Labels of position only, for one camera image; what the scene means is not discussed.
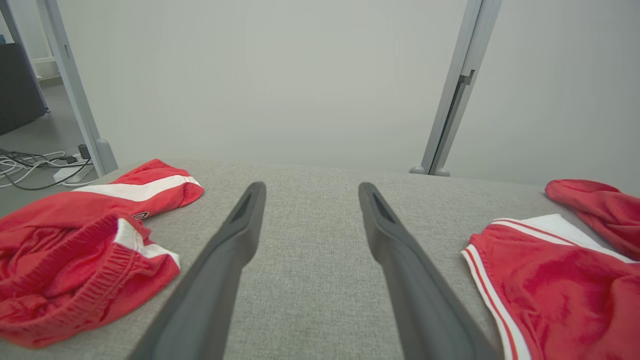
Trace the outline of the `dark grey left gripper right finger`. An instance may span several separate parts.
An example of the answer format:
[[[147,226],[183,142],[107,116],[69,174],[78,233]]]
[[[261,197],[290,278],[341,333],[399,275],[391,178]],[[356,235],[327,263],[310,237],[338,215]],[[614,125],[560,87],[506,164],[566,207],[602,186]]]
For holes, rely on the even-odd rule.
[[[407,360],[496,360],[498,352],[373,183],[358,186],[366,241],[381,266]]]

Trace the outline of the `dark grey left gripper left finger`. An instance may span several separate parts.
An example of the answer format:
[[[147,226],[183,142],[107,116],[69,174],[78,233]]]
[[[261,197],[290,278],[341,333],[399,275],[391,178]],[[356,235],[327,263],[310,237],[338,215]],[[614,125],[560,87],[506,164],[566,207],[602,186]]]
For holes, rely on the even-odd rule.
[[[243,269],[259,246],[266,185],[251,183],[131,352],[131,360],[221,360]]]

